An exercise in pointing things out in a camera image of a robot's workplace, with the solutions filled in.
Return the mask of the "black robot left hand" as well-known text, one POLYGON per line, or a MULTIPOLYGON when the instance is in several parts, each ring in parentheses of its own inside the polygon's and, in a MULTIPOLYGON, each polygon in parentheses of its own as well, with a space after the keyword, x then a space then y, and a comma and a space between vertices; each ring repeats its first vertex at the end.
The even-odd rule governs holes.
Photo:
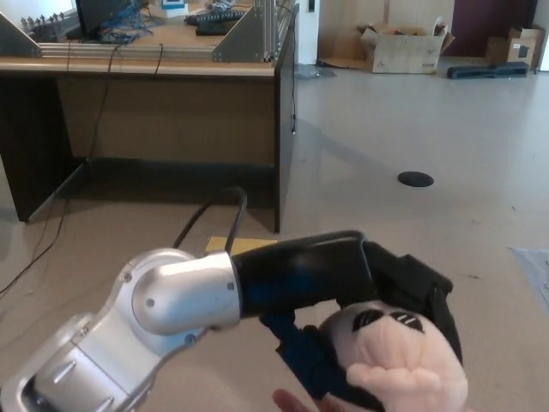
POLYGON ((468 379, 450 279, 357 231, 235 255, 243 318, 258 318, 311 398, 380 411, 463 411, 468 379))

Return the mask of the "person's bare hand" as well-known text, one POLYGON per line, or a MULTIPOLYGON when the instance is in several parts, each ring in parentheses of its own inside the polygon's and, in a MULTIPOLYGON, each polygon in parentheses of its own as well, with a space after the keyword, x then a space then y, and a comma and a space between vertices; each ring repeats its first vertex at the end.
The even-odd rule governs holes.
POLYGON ((357 404, 348 402, 333 393, 326 394, 322 399, 312 398, 314 407, 308 406, 290 391, 279 388, 272 394, 272 400, 280 411, 284 412, 335 412, 335 411, 380 411, 378 405, 375 408, 364 409, 357 404))

